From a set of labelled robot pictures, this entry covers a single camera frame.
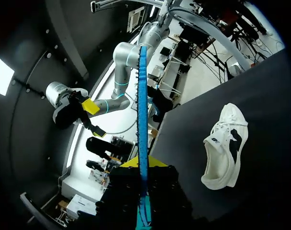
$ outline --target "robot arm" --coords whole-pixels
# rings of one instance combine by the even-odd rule
[[[103,2],[112,4],[118,1],[107,0],[99,3],[102,4]],[[155,6],[162,5],[160,2],[153,0],[141,0],[141,2],[152,3],[153,5],[155,4]],[[125,91],[129,84],[131,68],[138,69],[140,47],[147,47],[147,61],[149,63],[160,42],[167,38],[170,33],[169,25],[172,17],[165,13],[165,15],[161,15],[160,18],[161,20],[159,22],[146,23],[143,26],[136,45],[126,42],[121,42],[117,45],[113,52],[115,80],[112,98],[107,100],[95,100],[94,103],[100,108],[100,111],[94,115],[90,115],[90,117],[123,110],[129,106],[130,101],[126,97]]]
[[[96,12],[97,9],[106,7],[108,5],[117,3],[121,0],[104,0],[100,2],[92,1],[90,3],[91,10],[93,13]],[[66,87],[63,84],[58,82],[52,82],[46,90],[46,96],[50,103],[55,107],[55,111],[53,114],[53,120],[56,123],[58,121],[65,121],[61,126],[62,128],[66,128],[68,125],[72,124],[75,121],[76,123],[83,123],[83,125],[90,129],[97,130],[101,133],[99,136],[105,133],[103,130],[99,129],[97,126],[93,126],[89,120],[89,118],[114,112],[117,110],[123,110],[127,108],[130,104],[129,99],[125,96],[125,91],[129,84],[131,68],[138,69],[138,60],[139,60],[139,50],[141,46],[147,47],[147,63],[151,60],[152,55],[157,49],[158,45],[162,40],[168,37],[170,30],[169,25],[171,23],[172,18],[177,19],[180,22],[183,22],[195,29],[201,30],[204,33],[210,34],[215,39],[217,39],[224,47],[226,47],[229,51],[232,52],[234,57],[237,59],[238,63],[242,67],[243,70],[247,70],[250,68],[249,63],[244,58],[244,56],[240,53],[238,49],[236,49],[235,45],[230,42],[222,32],[216,28],[214,24],[210,21],[184,9],[181,7],[173,7],[169,8],[172,0],[158,1],[158,0],[131,0],[142,3],[147,3],[150,5],[154,5],[160,8],[158,22],[146,23],[140,34],[139,39],[136,45],[132,45],[130,43],[121,42],[114,50],[113,53],[113,61],[115,63],[115,80],[114,80],[114,90],[111,96],[111,99],[103,99],[103,100],[95,100],[93,102],[87,97],[88,92],[84,89],[71,89]],[[182,0],[175,0],[174,3],[179,5]],[[77,94],[75,92],[80,92],[79,98],[75,100]],[[85,116],[85,112],[81,111],[81,109],[87,111],[88,117]],[[66,114],[71,112],[70,119],[67,118]],[[79,117],[79,115],[83,115],[84,121]]]

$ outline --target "black wall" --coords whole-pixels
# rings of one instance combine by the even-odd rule
[[[111,61],[115,46],[132,38],[133,34],[126,33],[128,12],[142,4],[128,2],[128,8],[96,14],[91,13],[89,0],[62,0],[61,4],[75,46],[90,73],[87,81],[72,71],[69,61],[58,58],[64,52],[44,1],[0,5],[0,58],[15,70],[15,78],[28,80],[37,91],[45,92],[52,81],[73,87],[76,80],[77,86],[90,90]],[[51,44],[59,48],[54,50]],[[52,53],[51,58],[43,57],[30,76],[45,51]],[[63,171],[72,127],[58,130],[53,111],[47,99],[26,93],[18,83],[9,86],[6,96],[0,95],[0,182],[25,219],[29,215],[19,194],[27,192],[41,206],[58,191],[57,179]]]

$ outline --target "desk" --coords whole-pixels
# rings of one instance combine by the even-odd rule
[[[170,55],[168,57],[169,58],[169,63],[167,64],[167,66],[166,66],[166,68],[164,70],[163,70],[163,68],[164,68],[163,62],[165,60],[167,60],[168,58],[160,60],[161,54],[159,52],[161,51],[161,49],[163,47],[171,49],[171,53],[170,53]],[[148,73],[151,73],[151,74],[154,73],[154,75],[157,76],[157,72],[158,72],[158,76],[157,77],[161,78],[161,81],[158,84],[158,88],[159,89],[171,90],[170,87],[162,84],[163,82],[168,84],[168,85],[170,85],[170,86],[174,85],[174,82],[176,80],[180,64],[179,63],[174,63],[174,62],[171,62],[171,61],[172,61],[172,59],[173,59],[173,57],[175,55],[177,47],[178,47],[178,44],[174,40],[172,40],[170,38],[166,38],[158,46],[158,48],[156,49],[155,54],[153,55],[149,65],[148,65],[148,68],[147,68]],[[162,91],[162,93],[167,98],[169,98],[170,94],[171,94],[171,92],[168,92],[168,91]],[[150,104],[149,108],[148,108],[148,123],[149,123],[150,126],[152,126],[152,127],[157,129],[159,123],[156,123],[156,122],[153,121],[152,115],[154,113],[155,113],[155,109],[153,107],[153,104]]]
[[[203,140],[227,103],[243,112],[249,137],[235,187],[214,191],[201,182],[207,162]],[[166,113],[150,155],[176,167],[194,217],[217,219],[259,193],[271,199],[282,196],[285,205],[291,204],[287,189],[291,186],[291,67],[286,51]]]

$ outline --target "ceiling light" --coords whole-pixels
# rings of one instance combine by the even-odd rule
[[[14,72],[14,70],[12,70],[0,59],[0,94],[4,96],[6,95],[8,86],[11,82],[11,78],[13,77]]]
[[[152,7],[151,13],[150,13],[150,18],[153,16],[155,10],[155,6]]]

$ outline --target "shoelace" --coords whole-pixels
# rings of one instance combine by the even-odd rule
[[[222,129],[223,131],[227,132],[228,137],[231,135],[231,127],[230,125],[239,125],[239,126],[247,126],[247,122],[237,122],[235,118],[235,114],[231,114],[227,116],[226,118],[222,119],[221,121],[218,121],[216,124],[214,124],[211,134],[214,132]]]

